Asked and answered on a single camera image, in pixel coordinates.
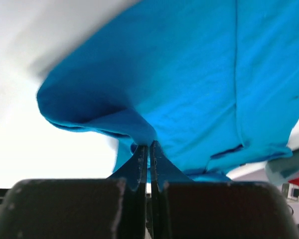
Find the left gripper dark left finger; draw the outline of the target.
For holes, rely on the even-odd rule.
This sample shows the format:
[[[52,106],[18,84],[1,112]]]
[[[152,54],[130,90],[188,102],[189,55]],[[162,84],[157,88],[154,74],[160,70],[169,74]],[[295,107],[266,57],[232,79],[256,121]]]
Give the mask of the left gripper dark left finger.
[[[106,179],[27,179],[6,194],[0,239],[142,239],[148,149]]]

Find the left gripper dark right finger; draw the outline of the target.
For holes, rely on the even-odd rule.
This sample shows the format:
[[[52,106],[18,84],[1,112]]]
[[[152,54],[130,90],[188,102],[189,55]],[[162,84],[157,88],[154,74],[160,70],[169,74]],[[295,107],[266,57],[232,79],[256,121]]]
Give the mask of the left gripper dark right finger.
[[[154,141],[151,164],[155,239],[299,239],[289,207],[267,182],[195,182]]]

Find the blue t shirt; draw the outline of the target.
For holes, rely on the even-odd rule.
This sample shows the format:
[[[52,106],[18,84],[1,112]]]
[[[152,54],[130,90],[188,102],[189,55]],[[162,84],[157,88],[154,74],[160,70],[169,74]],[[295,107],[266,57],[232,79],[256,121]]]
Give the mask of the blue t shirt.
[[[116,169],[154,140],[197,180],[289,157],[299,0],[143,0],[60,62],[37,102],[57,128],[116,138]]]

